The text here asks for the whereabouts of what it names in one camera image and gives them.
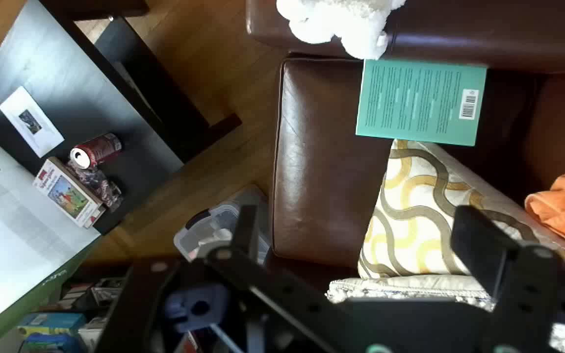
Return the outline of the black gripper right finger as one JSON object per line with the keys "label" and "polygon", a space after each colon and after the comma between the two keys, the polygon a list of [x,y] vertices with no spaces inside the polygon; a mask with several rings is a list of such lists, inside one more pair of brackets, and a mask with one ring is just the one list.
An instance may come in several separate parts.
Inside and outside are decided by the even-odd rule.
{"label": "black gripper right finger", "polygon": [[481,211],[456,211],[452,250],[493,299],[485,353],[550,353],[562,258],[521,246]]}

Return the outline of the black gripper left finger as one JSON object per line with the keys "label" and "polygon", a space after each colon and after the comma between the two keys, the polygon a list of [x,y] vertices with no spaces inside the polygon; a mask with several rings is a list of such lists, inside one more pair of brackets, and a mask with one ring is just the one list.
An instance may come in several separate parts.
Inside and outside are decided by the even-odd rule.
{"label": "black gripper left finger", "polygon": [[232,244],[207,258],[207,267],[246,309],[248,353],[362,353],[358,322],[344,305],[252,258],[256,216],[256,207],[242,207]]}

